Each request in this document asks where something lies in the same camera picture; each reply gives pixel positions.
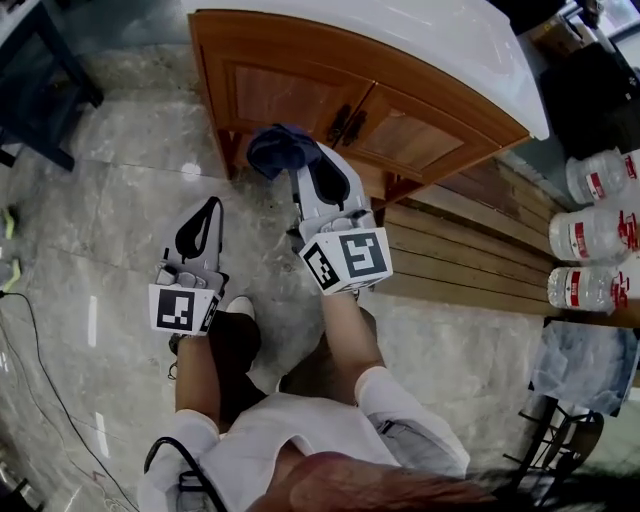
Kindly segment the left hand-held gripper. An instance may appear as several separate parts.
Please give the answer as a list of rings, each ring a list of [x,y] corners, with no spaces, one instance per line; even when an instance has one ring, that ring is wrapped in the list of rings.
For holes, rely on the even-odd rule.
[[[218,197],[182,212],[163,240],[163,257],[149,285],[150,327],[180,335],[206,335],[229,276],[220,272],[224,210]]]

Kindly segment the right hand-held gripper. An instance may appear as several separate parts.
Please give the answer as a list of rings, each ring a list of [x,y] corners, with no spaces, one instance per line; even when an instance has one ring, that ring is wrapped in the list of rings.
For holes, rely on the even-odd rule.
[[[393,274],[387,233],[354,168],[322,143],[314,150],[307,167],[289,172],[302,221],[287,235],[323,295],[355,293]]]

